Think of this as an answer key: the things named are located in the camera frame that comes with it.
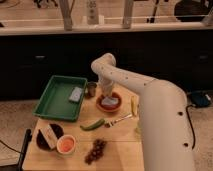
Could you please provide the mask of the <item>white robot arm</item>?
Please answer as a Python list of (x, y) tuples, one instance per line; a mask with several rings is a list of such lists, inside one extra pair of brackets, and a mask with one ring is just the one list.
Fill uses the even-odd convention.
[(186, 93), (174, 83), (116, 67), (106, 53), (91, 63), (102, 92), (117, 83), (139, 96), (144, 171), (196, 171), (190, 142)]

